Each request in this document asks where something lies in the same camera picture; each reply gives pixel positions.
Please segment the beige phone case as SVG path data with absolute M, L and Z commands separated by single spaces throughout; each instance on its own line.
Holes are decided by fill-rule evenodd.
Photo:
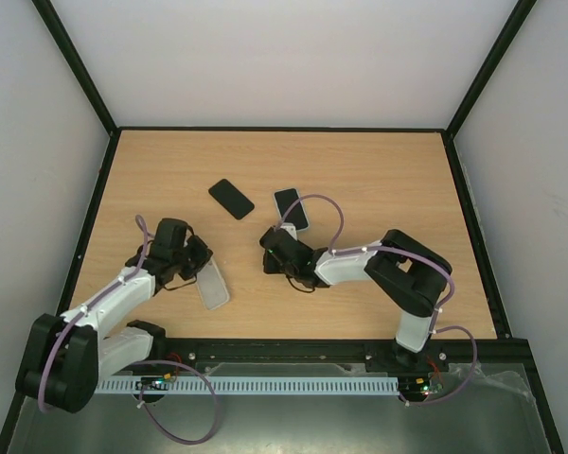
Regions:
M 230 301 L 230 293 L 213 258 L 198 272 L 196 286 L 206 310 L 216 310 Z

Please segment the purple phone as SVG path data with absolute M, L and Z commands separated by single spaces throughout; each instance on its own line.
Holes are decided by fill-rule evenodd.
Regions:
M 269 252 L 265 252 L 262 259 L 263 272 L 266 274 L 279 274 L 280 267 L 277 260 Z

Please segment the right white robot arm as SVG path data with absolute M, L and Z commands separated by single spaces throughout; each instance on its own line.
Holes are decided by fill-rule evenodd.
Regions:
M 401 310 L 392 360 L 415 370 L 427 358 L 440 308 L 454 295 L 447 260 L 400 230 L 362 247 L 313 249 L 293 227 L 272 227 L 260 238 L 263 271 L 282 274 L 308 292 L 345 282 L 370 281 Z

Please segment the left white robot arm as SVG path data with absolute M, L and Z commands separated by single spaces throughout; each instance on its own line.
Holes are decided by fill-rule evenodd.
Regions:
M 93 397 L 98 384 L 148 359 L 164 329 L 151 323 L 129 323 L 112 332 L 130 312 L 180 277 L 198 276 L 213 256 L 193 228 L 177 218 L 163 218 L 154 234 L 141 216 L 141 245 L 104 288 L 59 315 L 43 314 L 32 324 L 15 389 L 36 399 L 38 408 L 75 413 Z

